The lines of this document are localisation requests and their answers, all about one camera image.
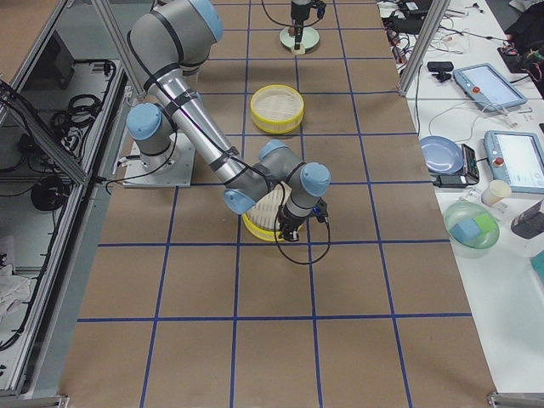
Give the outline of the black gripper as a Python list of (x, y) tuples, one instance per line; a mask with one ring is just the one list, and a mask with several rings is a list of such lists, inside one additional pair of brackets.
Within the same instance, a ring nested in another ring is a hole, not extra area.
[(295, 37), (293, 48), (300, 50), (302, 47), (304, 19), (292, 18), (292, 35)]
[(299, 241), (298, 230), (307, 219), (316, 218), (321, 224), (328, 224), (327, 204), (323, 199), (319, 199), (317, 203), (309, 209), (307, 215), (295, 215), (287, 204), (280, 205), (276, 215), (279, 227), (277, 237), (283, 241), (296, 242)]

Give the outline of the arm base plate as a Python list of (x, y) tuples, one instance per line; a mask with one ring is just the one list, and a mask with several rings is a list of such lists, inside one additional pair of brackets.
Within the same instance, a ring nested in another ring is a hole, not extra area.
[(127, 162), (122, 185), (125, 188), (170, 188), (190, 187), (195, 148), (180, 132), (170, 135), (171, 146), (159, 156), (140, 153), (136, 142), (130, 152), (135, 159)]

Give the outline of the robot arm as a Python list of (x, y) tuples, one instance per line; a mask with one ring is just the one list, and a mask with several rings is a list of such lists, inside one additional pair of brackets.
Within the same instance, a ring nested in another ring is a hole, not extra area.
[(319, 0), (307, 0), (307, 1), (291, 1), (291, 19), (294, 33), (294, 51), (302, 50), (303, 30), (306, 26), (305, 23), (309, 19), (310, 10), (316, 10), (316, 22), (311, 23), (310, 26), (321, 21), (326, 13), (326, 3)]
[(211, 2), (171, 1), (144, 14), (127, 34), (135, 76), (224, 184), (224, 202), (233, 213), (246, 213), (279, 183), (290, 187), (275, 222), (280, 238), (297, 241), (298, 229), (307, 219), (328, 221), (322, 197), (330, 172), (317, 162), (304, 162), (275, 139), (261, 149), (256, 164), (240, 158), (184, 79), (184, 70), (203, 64), (222, 35), (221, 19)]

